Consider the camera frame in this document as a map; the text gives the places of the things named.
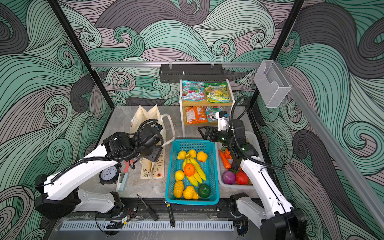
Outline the cream floral tote bag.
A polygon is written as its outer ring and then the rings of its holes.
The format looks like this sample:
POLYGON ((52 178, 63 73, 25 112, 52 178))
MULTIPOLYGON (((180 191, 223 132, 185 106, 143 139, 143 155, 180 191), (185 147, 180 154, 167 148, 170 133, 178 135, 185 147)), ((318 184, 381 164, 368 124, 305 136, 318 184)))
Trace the cream floral tote bag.
POLYGON ((175 128, 169 114, 161 114, 158 107, 145 110, 139 106, 131 124, 131 133, 139 131, 138 154, 143 179, 162 179, 165 175, 165 146, 175 138, 175 128))

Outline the orange tangerine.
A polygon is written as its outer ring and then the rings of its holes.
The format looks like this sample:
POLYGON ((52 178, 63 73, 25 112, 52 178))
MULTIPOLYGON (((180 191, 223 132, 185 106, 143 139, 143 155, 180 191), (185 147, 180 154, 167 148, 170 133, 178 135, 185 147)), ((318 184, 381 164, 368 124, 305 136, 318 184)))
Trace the orange tangerine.
POLYGON ((196 169, 193 164, 187 163, 183 167, 183 172, 186 177, 193 177, 196 173, 196 169))

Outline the yellow banana bunch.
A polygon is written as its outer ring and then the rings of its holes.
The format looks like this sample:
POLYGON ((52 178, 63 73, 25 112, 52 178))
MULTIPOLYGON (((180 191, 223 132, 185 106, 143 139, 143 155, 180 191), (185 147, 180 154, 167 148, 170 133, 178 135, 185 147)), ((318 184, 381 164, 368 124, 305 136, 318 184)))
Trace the yellow banana bunch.
POLYGON ((182 165, 182 169, 188 181, 195 187, 198 187, 200 184, 203 183, 203 181, 207 180, 207 176, 203 169, 200 167, 198 162, 189 154, 186 155, 186 158, 182 165))

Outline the pink green candy bag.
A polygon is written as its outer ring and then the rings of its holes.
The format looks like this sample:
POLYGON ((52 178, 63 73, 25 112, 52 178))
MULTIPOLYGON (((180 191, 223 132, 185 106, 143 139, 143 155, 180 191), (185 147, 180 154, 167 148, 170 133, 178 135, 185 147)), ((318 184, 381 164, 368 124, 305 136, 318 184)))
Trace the pink green candy bag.
POLYGON ((183 81, 182 100, 199 102, 205 99, 205 84, 203 82, 183 81))

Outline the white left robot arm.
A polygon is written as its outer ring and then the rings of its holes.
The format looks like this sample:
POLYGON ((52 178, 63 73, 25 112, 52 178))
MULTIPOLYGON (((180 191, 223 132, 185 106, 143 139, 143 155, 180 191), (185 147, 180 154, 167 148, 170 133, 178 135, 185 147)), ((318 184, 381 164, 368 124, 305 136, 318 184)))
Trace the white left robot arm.
POLYGON ((121 162, 131 169, 141 157, 157 161, 165 145, 163 126, 156 119, 142 123, 132 134, 116 132, 104 139, 90 154, 64 170, 36 177, 35 188, 40 193, 35 199, 35 210, 50 220, 73 212, 96 212, 107 217, 120 216, 125 208, 117 192, 91 193, 80 185, 99 174, 101 184, 118 181, 121 162))

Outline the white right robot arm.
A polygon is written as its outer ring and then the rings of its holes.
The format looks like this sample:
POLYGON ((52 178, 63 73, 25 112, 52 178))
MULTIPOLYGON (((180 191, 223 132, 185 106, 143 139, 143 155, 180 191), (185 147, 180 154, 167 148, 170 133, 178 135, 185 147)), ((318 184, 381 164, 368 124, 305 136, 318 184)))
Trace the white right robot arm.
POLYGON ((302 210, 283 196, 269 176, 272 167, 262 162, 261 154, 247 141, 243 121, 218 121, 218 127, 199 127, 204 140, 229 148, 234 163, 239 165, 253 184, 262 205, 244 193, 231 197, 235 213, 246 216, 261 231, 264 240, 306 240, 307 218, 302 210))

